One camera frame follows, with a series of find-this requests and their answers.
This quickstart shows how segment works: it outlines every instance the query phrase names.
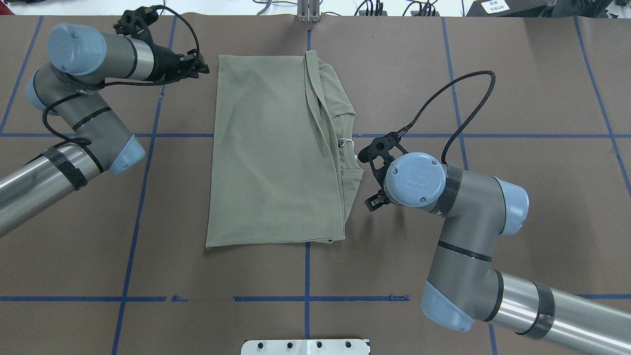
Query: white floor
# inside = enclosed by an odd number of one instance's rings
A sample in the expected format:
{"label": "white floor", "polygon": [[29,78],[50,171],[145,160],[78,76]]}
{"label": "white floor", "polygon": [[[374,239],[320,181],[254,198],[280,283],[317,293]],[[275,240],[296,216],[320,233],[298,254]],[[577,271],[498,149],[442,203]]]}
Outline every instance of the white floor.
{"label": "white floor", "polygon": [[[162,0],[46,0],[42,3],[25,4],[10,3],[9,8],[17,15],[120,15],[126,9],[158,4]],[[361,0],[323,0],[321,11],[334,11],[341,15],[351,16],[355,13]],[[464,0],[465,11],[473,0]],[[255,15],[263,9],[263,4],[252,0],[166,0],[168,7],[179,13],[197,12],[205,15]],[[386,0],[384,10],[389,16],[401,16],[407,0]],[[435,4],[442,16],[462,16],[461,0],[438,0]],[[609,12],[621,18],[631,18],[629,7],[609,7]],[[280,13],[296,13],[296,6],[291,4],[273,4],[267,15]]]}

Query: white bracket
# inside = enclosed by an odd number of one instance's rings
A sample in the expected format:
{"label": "white bracket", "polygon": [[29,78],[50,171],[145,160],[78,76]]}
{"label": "white bracket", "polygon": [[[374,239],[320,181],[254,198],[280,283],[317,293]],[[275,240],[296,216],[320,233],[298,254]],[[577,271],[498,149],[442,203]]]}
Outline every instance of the white bracket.
{"label": "white bracket", "polygon": [[320,0],[297,0],[298,22],[320,22]]}
{"label": "white bracket", "polygon": [[370,355],[364,339],[249,340],[241,355]]}

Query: folded cloth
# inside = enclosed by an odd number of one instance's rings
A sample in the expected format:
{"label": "folded cloth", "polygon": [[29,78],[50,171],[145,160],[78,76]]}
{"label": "folded cloth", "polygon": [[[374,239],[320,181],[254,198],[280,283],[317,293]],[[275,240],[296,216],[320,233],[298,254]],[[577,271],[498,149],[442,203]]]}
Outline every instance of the folded cloth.
{"label": "folded cloth", "polygon": [[355,111],[316,52],[220,56],[206,247],[342,240]]}

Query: gray cable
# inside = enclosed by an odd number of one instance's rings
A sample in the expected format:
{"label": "gray cable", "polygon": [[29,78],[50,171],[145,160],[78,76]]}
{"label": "gray cable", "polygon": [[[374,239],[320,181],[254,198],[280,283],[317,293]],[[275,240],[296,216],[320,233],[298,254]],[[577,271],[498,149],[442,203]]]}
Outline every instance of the gray cable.
{"label": "gray cable", "polygon": [[260,10],[259,12],[256,13],[257,16],[259,15],[263,15],[268,9],[269,7],[272,5],[272,0],[268,0],[267,3],[265,4],[265,7]]}

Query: metal bracket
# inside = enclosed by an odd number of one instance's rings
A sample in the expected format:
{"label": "metal bracket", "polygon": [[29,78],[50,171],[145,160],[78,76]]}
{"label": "metal bracket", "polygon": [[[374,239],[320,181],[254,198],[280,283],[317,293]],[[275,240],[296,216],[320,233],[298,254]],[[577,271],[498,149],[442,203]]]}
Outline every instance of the metal bracket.
{"label": "metal bracket", "polygon": [[298,22],[320,22],[320,0],[297,0]]}

